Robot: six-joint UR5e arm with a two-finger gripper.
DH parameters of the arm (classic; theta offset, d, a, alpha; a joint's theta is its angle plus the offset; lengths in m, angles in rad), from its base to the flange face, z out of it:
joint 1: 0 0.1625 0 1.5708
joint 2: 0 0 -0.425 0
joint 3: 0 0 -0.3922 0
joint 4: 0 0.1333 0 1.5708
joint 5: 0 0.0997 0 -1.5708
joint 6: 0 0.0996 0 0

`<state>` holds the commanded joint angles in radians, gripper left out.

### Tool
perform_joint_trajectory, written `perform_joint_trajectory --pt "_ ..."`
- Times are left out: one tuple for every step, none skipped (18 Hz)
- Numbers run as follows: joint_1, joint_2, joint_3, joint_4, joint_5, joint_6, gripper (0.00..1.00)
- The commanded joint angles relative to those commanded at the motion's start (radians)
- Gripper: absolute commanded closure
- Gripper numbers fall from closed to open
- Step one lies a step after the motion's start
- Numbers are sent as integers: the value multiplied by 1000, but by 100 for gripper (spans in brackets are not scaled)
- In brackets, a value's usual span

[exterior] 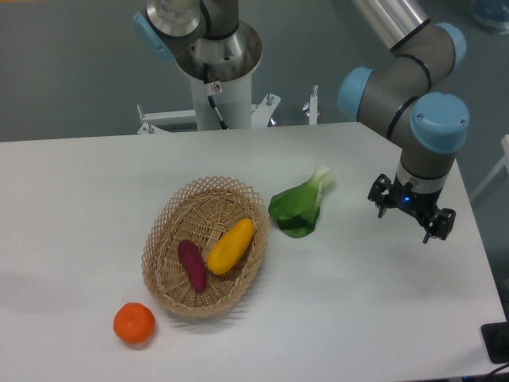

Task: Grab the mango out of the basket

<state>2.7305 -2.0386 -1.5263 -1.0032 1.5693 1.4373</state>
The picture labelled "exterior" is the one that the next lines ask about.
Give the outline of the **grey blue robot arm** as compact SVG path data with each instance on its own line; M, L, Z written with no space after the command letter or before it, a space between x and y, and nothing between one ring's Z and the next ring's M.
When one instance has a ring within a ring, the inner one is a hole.
M368 197L380 213L399 209L444 240L456 213L437 200L466 137L469 112L433 87L464 59L462 32L434 24L415 1L358 1L356 7L394 62L382 72L353 69L338 91L339 109L398 146L394 178L377 177ZM266 127L274 102L251 106L251 76L262 57L257 32L236 1L149 1L133 18L145 47L175 60L188 77L202 131Z

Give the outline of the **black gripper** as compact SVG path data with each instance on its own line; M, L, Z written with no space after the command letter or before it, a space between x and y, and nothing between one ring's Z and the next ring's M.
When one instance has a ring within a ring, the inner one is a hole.
M453 230L456 211L437 208L440 190L434 193L415 193L412 186L412 183L403 185L399 179L395 179L392 184L390 178L382 173L372 184L367 199L379 209L378 218L383 218L388 209L399 209L419 223L424 223L422 243L427 244L429 239L446 240Z

